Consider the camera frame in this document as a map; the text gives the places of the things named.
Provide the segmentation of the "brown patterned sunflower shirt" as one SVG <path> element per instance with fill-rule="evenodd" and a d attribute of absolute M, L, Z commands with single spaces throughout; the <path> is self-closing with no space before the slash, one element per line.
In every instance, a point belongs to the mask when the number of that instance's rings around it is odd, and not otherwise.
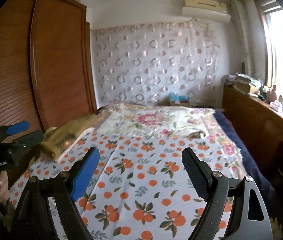
<path fill-rule="evenodd" d="M 35 160 L 43 157 L 58 159 L 81 135 L 92 133 L 110 116 L 110 111 L 99 109 L 96 113 L 80 117 L 60 127 L 50 127 L 43 135 Z"/>

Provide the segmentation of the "navy blue blanket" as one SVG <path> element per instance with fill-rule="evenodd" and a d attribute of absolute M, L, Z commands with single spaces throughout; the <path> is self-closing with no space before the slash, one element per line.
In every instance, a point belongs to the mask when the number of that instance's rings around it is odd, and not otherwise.
<path fill-rule="evenodd" d="M 229 137 L 229 139 L 231 139 L 231 141 L 233 141 L 235 145 L 240 149 L 240 153 L 242 155 L 242 164 L 244 165 L 247 174 L 254 178 L 263 199 L 265 200 L 266 198 L 272 198 L 274 196 L 274 188 L 259 171 L 256 162 L 254 161 L 252 155 L 249 153 L 242 140 L 237 135 L 231 122 L 224 116 L 222 112 L 218 110 L 216 110 L 216 112 L 214 113 L 214 117 L 223 131 L 226 133 L 227 137 Z"/>

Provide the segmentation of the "orange-print white bedsheet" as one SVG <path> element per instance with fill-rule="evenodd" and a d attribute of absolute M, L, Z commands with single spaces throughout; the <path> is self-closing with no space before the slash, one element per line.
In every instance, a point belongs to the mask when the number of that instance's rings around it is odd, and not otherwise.
<path fill-rule="evenodd" d="M 76 206 L 94 239 L 187 239 L 206 205 L 182 163 L 187 147 L 226 177 L 246 174 L 238 150 L 211 136 L 157 139 L 94 132 L 83 135 L 57 161 L 35 161 L 11 187 L 11 204 L 18 204 L 31 176 L 48 179 L 67 171 L 91 147 L 99 150 L 99 163 Z"/>

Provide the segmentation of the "wooden headboard shelf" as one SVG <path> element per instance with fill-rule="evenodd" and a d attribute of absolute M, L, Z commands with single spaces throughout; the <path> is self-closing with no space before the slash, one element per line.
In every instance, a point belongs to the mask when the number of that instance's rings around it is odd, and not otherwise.
<path fill-rule="evenodd" d="M 222 108 L 260 170 L 283 176 L 283 112 L 227 85 Z"/>

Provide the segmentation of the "blue tissue box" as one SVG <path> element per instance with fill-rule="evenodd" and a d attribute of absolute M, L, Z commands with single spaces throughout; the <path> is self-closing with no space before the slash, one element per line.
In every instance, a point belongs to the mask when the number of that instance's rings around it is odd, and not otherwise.
<path fill-rule="evenodd" d="M 171 106 L 189 106 L 189 98 L 187 95 L 179 95 L 177 93 L 171 92 L 169 94 L 169 103 Z"/>

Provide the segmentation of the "wooden wardrobe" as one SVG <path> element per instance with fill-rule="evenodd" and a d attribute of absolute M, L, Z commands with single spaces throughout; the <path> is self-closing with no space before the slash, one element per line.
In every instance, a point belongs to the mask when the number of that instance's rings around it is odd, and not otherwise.
<path fill-rule="evenodd" d="M 87 8 L 7 0 L 0 9 L 0 126 L 52 126 L 96 111 Z"/>

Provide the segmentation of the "pink figurine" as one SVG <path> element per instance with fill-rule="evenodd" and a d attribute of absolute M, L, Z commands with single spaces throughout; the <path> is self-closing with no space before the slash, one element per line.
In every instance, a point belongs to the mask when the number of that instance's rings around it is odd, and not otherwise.
<path fill-rule="evenodd" d="M 277 90 L 277 86 L 276 85 L 272 85 L 270 90 L 266 94 L 266 101 L 267 102 L 271 103 L 271 102 L 274 102 L 274 101 L 276 101 L 278 99 L 276 90 Z"/>

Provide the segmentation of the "stack of books and papers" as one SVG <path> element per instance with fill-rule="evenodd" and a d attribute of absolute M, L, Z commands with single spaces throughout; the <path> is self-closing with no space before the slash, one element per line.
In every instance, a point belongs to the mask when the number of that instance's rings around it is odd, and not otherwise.
<path fill-rule="evenodd" d="M 237 73 L 228 76 L 228 82 L 243 94 L 255 94 L 262 87 L 262 83 L 246 74 Z"/>

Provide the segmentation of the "floral quilt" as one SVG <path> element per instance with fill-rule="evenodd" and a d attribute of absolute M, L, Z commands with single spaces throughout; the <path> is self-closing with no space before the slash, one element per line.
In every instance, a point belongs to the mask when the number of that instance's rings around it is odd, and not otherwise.
<path fill-rule="evenodd" d="M 195 139 L 201 144 L 201 151 L 207 150 L 209 142 L 218 144 L 219 163 L 239 176 L 246 172 L 240 148 L 226 133 L 228 124 L 218 120 L 223 115 L 213 108 L 113 103 L 103 107 L 100 113 L 107 116 L 98 132 L 161 140 Z"/>

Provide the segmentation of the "white circle-patterned curtain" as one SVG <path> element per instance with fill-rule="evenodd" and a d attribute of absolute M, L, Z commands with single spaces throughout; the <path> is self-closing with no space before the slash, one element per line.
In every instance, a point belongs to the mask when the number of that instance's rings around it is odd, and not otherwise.
<path fill-rule="evenodd" d="M 91 46 L 99 105 L 166 105 L 171 92 L 187 95 L 190 106 L 216 103 L 220 46 L 208 22 L 95 29 L 91 32 Z"/>

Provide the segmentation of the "white air conditioner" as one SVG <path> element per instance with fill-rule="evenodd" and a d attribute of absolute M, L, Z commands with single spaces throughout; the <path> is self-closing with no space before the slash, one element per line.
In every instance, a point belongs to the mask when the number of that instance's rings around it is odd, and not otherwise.
<path fill-rule="evenodd" d="M 227 24 L 231 21 L 226 3 L 216 0 L 184 0 L 183 17 L 199 18 Z"/>

